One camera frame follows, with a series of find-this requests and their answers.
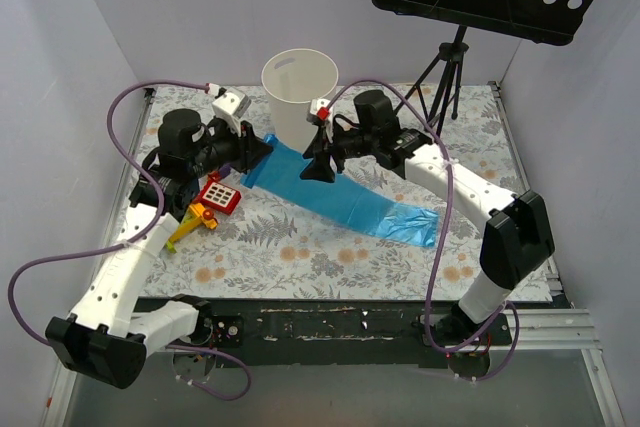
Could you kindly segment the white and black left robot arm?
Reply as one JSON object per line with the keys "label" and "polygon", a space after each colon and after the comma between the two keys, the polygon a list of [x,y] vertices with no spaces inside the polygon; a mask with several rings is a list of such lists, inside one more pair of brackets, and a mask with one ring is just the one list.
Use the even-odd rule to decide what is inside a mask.
{"label": "white and black left robot arm", "polygon": [[134,308],[157,256],[198,196],[200,179],[224,166],[247,173],[271,151],[245,120],[216,115],[203,123],[190,109],[163,117],[158,145],[142,161],[146,172],[129,197],[118,250],[68,317],[52,318],[45,330],[66,368],[125,389],[145,360],[171,342],[210,345],[217,322],[203,299],[179,294],[140,317]]}

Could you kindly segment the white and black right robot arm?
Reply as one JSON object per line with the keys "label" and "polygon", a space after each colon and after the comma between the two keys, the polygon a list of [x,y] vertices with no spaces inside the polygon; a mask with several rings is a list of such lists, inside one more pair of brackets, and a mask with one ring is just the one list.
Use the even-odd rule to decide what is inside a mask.
{"label": "white and black right robot arm", "polygon": [[481,272],[431,331],[445,342],[479,342],[490,316],[555,252],[543,198],[532,190],[516,194],[498,187],[459,165],[432,137],[403,127],[380,90],[357,95],[354,107],[358,120],[344,129],[329,100],[312,100],[307,119],[317,132],[303,154],[309,164],[301,179],[332,183],[346,160],[372,156],[463,214],[482,235]]}

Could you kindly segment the blue plastic trash bag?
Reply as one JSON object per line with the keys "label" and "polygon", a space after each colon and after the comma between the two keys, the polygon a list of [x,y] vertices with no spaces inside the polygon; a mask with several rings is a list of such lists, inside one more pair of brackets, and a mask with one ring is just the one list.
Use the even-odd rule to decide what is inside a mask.
{"label": "blue plastic trash bag", "polygon": [[302,154],[273,134],[265,141],[273,152],[243,176],[245,187],[259,187],[354,232],[417,247],[436,244],[437,212],[392,201],[348,177],[333,183],[302,180],[307,166]]}

